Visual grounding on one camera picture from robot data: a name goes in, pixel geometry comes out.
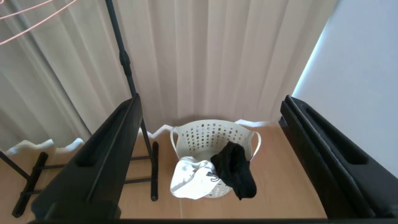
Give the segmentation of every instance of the white wall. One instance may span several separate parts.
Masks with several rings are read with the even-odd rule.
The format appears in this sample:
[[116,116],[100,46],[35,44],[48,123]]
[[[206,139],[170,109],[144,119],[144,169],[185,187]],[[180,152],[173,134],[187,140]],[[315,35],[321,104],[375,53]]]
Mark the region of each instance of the white wall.
[[341,0],[293,96],[398,177],[398,1]]

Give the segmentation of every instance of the white cloth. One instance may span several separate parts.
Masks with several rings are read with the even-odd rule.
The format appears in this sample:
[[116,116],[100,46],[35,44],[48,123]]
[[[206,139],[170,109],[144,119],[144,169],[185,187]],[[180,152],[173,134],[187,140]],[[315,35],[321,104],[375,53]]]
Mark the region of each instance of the white cloth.
[[178,198],[199,199],[208,195],[220,181],[215,173],[210,161],[182,157],[175,166],[170,191]]

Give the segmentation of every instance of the black cloth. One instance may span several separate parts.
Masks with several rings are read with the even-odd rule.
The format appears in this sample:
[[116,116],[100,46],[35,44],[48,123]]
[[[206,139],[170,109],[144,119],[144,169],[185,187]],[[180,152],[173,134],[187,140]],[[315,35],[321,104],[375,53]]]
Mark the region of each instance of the black cloth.
[[228,142],[219,154],[211,157],[211,162],[216,167],[218,177],[234,189],[240,200],[256,196],[256,183],[241,145]]

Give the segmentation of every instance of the perforated basket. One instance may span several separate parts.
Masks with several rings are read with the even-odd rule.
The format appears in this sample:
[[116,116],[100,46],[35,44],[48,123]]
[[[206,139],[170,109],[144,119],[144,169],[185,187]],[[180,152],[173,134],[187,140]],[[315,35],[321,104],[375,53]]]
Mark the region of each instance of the perforated basket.
[[[178,134],[176,144],[174,133]],[[258,144],[252,155],[251,138],[254,134],[258,136]],[[257,131],[250,131],[236,123],[222,120],[194,121],[174,127],[170,132],[170,138],[178,158],[192,156],[198,161],[210,161],[210,158],[219,153],[228,141],[240,144],[244,148],[246,160],[251,161],[261,145],[261,136]],[[221,180],[206,197],[221,197],[231,189]]]

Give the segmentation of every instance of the curtain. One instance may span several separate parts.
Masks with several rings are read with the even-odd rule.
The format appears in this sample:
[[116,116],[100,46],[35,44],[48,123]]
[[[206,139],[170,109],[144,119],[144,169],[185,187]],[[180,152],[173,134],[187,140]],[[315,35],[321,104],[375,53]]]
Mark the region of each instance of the curtain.
[[[6,1],[6,15],[43,1]],[[70,1],[0,21],[4,40]],[[114,0],[150,132],[197,119],[271,121],[335,1]],[[104,1],[79,0],[0,46],[0,147],[87,140],[130,96]]]

